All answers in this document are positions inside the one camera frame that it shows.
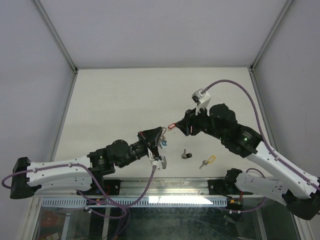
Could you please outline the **key with red tag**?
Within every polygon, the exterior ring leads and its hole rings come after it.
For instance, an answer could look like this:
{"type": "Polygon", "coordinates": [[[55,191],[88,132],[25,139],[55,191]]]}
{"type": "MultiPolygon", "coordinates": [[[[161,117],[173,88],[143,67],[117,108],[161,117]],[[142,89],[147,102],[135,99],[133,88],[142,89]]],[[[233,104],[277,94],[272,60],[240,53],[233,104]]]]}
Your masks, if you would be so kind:
{"type": "Polygon", "coordinates": [[[171,123],[168,127],[167,127],[167,130],[168,131],[172,131],[173,129],[175,129],[176,128],[176,123],[174,122],[174,123],[171,123]]]}

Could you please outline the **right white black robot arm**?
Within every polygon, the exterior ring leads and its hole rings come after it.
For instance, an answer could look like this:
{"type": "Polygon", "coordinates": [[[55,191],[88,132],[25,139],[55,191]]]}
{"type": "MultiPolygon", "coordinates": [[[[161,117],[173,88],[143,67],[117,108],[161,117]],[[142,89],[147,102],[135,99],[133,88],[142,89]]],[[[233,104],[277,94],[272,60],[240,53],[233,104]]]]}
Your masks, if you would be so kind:
{"type": "Polygon", "coordinates": [[[185,136],[203,132],[220,140],[231,153],[259,165],[275,177],[275,180],[254,177],[232,168],[223,179],[226,192],[234,194],[239,190],[264,196],[284,205],[303,220],[311,220],[320,212],[320,179],[284,159],[258,132],[239,124],[235,112],[224,103],[199,113],[189,109],[175,126],[185,136]]]}

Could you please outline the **large keyring with coloured keys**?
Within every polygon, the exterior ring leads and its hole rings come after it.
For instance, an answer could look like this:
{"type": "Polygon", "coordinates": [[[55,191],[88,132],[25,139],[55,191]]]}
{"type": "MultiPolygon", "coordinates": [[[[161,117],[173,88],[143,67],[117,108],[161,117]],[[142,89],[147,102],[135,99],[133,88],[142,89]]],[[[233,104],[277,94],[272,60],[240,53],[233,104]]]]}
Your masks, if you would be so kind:
{"type": "Polygon", "coordinates": [[[161,134],[159,136],[158,142],[157,142],[157,146],[160,149],[163,149],[163,147],[166,147],[168,145],[165,133],[167,132],[167,128],[166,127],[162,127],[161,129],[161,134]]]}

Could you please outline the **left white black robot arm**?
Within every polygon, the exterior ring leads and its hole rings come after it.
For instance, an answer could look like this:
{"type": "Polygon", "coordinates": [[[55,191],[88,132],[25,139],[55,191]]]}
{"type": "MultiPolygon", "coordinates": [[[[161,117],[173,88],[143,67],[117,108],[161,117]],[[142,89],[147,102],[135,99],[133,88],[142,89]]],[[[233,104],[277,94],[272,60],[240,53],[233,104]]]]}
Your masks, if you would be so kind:
{"type": "Polygon", "coordinates": [[[58,162],[34,162],[20,157],[10,177],[9,197],[27,199],[55,190],[100,194],[105,188],[104,176],[115,173],[116,168],[124,168],[145,156],[158,168],[165,159],[159,154],[162,135],[162,127],[140,131],[133,144],[118,139],[85,156],[58,162]]]}

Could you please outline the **key with black tag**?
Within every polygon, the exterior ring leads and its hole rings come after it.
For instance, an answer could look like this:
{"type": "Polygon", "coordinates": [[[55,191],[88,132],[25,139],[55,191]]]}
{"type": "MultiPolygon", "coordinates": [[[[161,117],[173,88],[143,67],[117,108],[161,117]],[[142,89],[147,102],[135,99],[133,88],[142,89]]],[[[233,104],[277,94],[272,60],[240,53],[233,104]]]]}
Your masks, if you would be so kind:
{"type": "Polygon", "coordinates": [[[193,155],[191,153],[187,153],[186,149],[183,150],[183,153],[181,155],[182,159],[189,159],[191,158],[193,155]]]}

